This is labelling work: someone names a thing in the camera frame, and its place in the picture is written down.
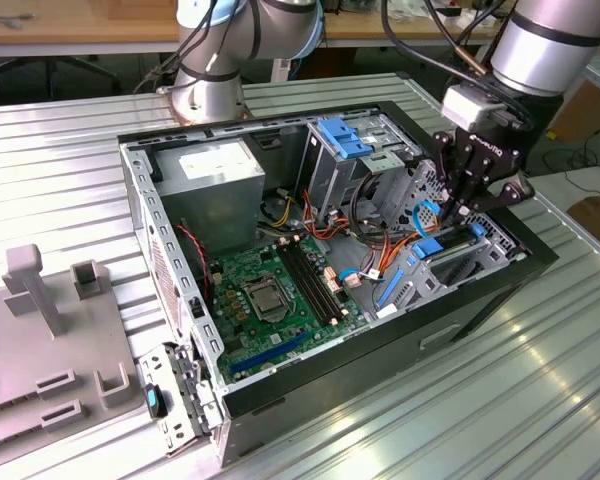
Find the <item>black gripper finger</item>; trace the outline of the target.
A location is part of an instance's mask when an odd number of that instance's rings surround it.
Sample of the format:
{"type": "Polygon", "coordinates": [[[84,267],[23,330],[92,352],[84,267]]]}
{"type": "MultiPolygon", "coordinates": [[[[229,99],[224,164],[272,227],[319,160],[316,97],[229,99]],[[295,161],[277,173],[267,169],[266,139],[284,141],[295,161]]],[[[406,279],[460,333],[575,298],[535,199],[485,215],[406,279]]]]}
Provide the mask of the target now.
{"type": "Polygon", "coordinates": [[[466,216],[461,213],[461,209],[467,202],[467,148],[468,133],[464,130],[456,130],[453,135],[445,131],[432,135],[432,159],[436,176],[448,195],[441,209],[443,221],[463,221],[466,216]]]}
{"type": "Polygon", "coordinates": [[[464,219],[473,214],[509,207],[534,196],[534,187],[527,181],[523,171],[504,178],[497,195],[488,191],[489,186],[489,182],[485,183],[477,177],[468,180],[457,199],[457,217],[464,219]]]}

